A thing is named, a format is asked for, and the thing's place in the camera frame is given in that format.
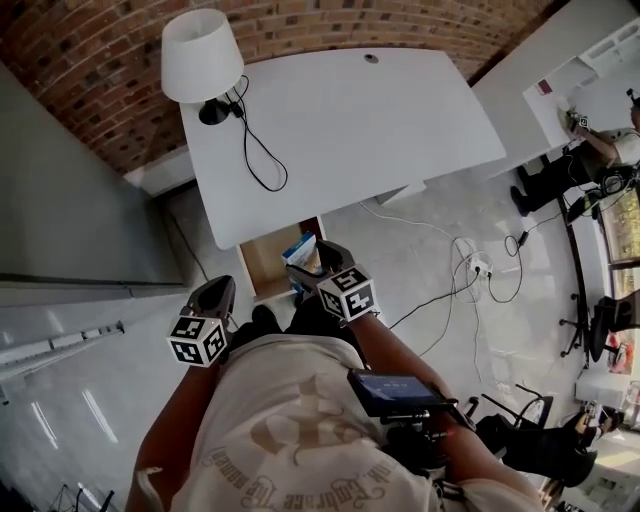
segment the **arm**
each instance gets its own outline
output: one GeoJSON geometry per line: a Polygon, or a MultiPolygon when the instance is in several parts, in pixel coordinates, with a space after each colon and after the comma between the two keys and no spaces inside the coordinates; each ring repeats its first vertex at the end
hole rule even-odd
{"type": "MultiPolygon", "coordinates": [[[[395,334],[372,315],[364,315],[349,324],[367,362],[376,371],[405,373],[425,384],[433,383],[448,397],[451,391],[436,371],[420,359],[395,334]]],[[[448,415],[437,418],[437,427],[452,435],[440,441],[449,455],[447,478],[459,483],[474,478],[500,482],[538,502],[535,489],[517,471],[501,464],[469,429],[458,425],[448,415]]]]}
{"type": "Polygon", "coordinates": [[[152,510],[138,485],[136,473],[162,468],[150,476],[165,510],[189,476],[189,464],[200,423],[216,387],[220,365],[191,367],[145,436],[133,469],[133,481],[125,512],[152,510]]]}
{"type": "Polygon", "coordinates": [[[584,434],[585,429],[589,426],[589,419],[590,416],[586,412],[580,416],[580,419],[576,424],[576,432],[578,432],[578,434],[584,434]]]}
{"type": "Polygon", "coordinates": [[[584,137],[584,139],[593,146],[598,153],[600,153],[609,163],[618,158],[618,150],[612,142],[606,142],[598,137],[594,132],[591,132],[585,128],[578,127],[576,134],[584,137]]]}

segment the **power strip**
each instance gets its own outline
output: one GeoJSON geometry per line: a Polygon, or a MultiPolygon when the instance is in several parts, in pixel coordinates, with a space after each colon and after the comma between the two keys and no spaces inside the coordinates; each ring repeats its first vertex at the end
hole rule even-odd
{"type": "Polygon", "coordinates": [[[493,272],[493,264],[478,256],[472,256],[469,260],[469,270],[478,274],[478,277],[488,278],[489,274],[493,272]]]}

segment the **phone screen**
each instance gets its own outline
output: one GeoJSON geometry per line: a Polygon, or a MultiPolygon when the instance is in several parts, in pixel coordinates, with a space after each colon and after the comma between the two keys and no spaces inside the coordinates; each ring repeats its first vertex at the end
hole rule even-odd
{"type": "Polygon", "coordinates": [[[432,390],[412,376],[360,374],[358,379],[372,396],[380,400],[438,399],[432,390]]]}

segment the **white lampshade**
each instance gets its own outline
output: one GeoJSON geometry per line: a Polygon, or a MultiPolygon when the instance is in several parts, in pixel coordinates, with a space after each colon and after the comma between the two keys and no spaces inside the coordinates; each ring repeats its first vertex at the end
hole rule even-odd
{"type": "Polygon", "coordinates": [[[162,31],[162,90],[174,101],[199,103],[229,91],[244,61],[224,13],[190,11],[162,31]]]}

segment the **wooden drawer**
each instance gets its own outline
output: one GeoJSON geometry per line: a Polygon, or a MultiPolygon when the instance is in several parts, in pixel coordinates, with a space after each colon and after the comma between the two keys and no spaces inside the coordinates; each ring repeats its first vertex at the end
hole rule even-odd
{"type": "Polygon", "coordinates": [[[320,217],[313,217],[236,246],[255,304],[295,293],[282,262],[282,253],[307,231],[318,240],[325,238],[320,217]]]}

